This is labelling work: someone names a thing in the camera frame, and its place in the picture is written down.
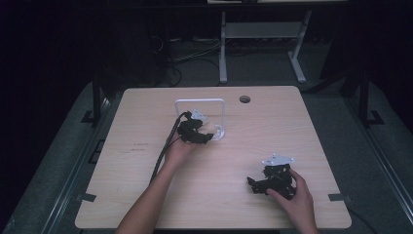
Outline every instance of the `white metal frame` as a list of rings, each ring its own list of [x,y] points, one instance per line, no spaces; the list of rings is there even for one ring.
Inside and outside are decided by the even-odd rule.
[[[298,54],[303,44],[311,13],[312,11],[307,11],[302,21],[293,22],[227,22],[225,12],[222,12],[219,82],[225,84],[228,81],[225,60],[227,38],[297,38],[297,44],[293,51],[288,52],[288,57],[298,82],[305,83],[306,78],[298,62]]]

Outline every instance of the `forearm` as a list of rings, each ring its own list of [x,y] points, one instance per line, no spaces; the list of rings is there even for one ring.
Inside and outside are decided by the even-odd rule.
[[[152,233],[162,211],[174,167],[163,165],[119,224],[116,233]]]

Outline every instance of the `round hole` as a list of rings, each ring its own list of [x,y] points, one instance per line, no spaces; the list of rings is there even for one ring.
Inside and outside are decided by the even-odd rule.
[[[242,103],[249,103],[251,101],[251,98],[248,96],[241,96],[240,97],[240,102]]]

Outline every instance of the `hand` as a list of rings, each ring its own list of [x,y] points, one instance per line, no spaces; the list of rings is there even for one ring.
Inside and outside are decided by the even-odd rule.
[[[191,152],[198,146],[196,143],[186,143],[175,132],[170,141],[171,145],[165,155],[165,163],[178,169],[190,157]]]
[[[297,184],[295,196],[291,200],[286,200],[271,188],[267,189],[267,193],[282,206],[289,220],[300,233],[319,233],[314,214],[313,196],[306,180],[293,170],[289,170],[289,173]]]

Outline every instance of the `black tape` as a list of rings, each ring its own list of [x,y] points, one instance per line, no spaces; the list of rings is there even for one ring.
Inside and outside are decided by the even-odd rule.
[[[94,199],[96,199],[96,195],[85,193],[85,194],[79,194],[76,197],[76,201],[81,202],[81,201],[88,201],[88,202],[94,202]]]
[[[331,202],[344,201],[344,196],[341,193],[328,194],[328,198]]]

